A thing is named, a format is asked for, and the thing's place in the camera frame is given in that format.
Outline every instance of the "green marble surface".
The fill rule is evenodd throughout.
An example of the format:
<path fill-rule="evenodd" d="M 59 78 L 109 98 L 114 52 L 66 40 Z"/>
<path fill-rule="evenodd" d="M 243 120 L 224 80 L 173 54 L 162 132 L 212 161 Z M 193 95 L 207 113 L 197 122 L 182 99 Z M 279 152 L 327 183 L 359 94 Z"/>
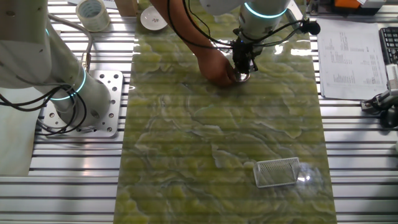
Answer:
<path fill-rule="evenodd" d="M 238 10 L 193 10 L 213 37 L 236 38 Z M 308 35 L 264 49 L 250 81 L 227 90 L 171 29 L 138 22 L 136 39 L 115 224 L 336 223 Z M 256 187 L 256 161 L 290 157 L 302 166 L 295 185 Z"/>

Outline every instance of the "human arm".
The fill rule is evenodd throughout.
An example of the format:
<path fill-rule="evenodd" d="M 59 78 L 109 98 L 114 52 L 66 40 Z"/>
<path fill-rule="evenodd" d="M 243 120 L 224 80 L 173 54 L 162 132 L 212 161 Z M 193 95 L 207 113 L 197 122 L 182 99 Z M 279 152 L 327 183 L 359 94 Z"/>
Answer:
<path fill-rule="evenodd" d="M 170 25 L 167 0 L 150 1 Z M 210 40 L 197 31 L 190 22 L 181 0 L 170 0 L 170 15 L 175 30 L 184 39 L 210 48 L 213 46 Z M 185 43 L 197 57 L 200 72 L 204 77 L 219 86 L 228 86 L 232 84 L 229 77 L 234 77 L 233 68 L 228 59 L 219 50 L 198 47 L 188 42 Z"/>

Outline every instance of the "human hand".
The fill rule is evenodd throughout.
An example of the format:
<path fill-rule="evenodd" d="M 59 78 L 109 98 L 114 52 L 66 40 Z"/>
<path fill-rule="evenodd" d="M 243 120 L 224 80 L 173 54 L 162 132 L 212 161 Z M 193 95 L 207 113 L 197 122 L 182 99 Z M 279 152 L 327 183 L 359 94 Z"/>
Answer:
<path fill-rule="evenodd" d="M 210 82 L 226 87 L 234 82 L 234 70 L 229 60 L 219 50 L 207 50 L 197 55 L 200 73 Z"/>

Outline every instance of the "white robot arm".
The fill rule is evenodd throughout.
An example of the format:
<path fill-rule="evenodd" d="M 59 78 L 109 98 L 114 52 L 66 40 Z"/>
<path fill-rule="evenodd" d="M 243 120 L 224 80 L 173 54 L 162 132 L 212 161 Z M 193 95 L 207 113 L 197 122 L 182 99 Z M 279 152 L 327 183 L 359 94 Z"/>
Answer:
<path fill-rule="evenodd" d="M 270 34 L 278 26 L 283 15 L 286 15 L 289 22 L 298 32 L 317 34 L 320 28 L 317 24 L 311 24 L 308 28 L 304 26 L 303 14 L 297 7 L 294 0 L 200 0 L 206 12 L 212 15 L 221 15 L 232 11 L 240 6 L 239 28 L 234 30 L 238 39 L 233 42 L 233 60 L 236 67 L 236 79 L 249 77 L 250 73 L 257 70 L 254 58 L 261 54 L 267 34 Z"/>
<path fill-rule="evenodd" d="M 1 0 L 0 9 L 0 87 L 34 87 L 43 94 L 59 85 L 70 85 L 87 108 L 76 103 L 72 126 L 84 120 L 90 126 L 106 115 L 110 105 L 108 89 L 88 74 L 72 51 L 53 29 L 47 0 Z M 67 123 L 73 117 L 73 103 L 65 91 L 51 99 L 60 117 Z"/>

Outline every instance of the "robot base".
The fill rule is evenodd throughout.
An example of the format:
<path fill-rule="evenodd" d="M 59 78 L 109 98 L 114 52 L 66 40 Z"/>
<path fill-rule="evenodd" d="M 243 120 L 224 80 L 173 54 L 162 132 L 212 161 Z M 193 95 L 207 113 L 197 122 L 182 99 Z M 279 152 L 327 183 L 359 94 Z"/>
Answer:
<path fill-rule="evenodd" d="M 123 87 L 123 74 L 120 71 L 96 70 L 90 72 L 91 76 L 101 81 L 108 88 L 111 95 L 110 107 L 107 115 L 90 127 L 79 128 L 66 134 L 49 136 L 48 138 L 115 138 L 118 133 L 119 111 Z M 61 128 L 66 125 L 57 114 L 54 105 L 49 102 L 44 113 L 44 123 L 51 127 Z"/>

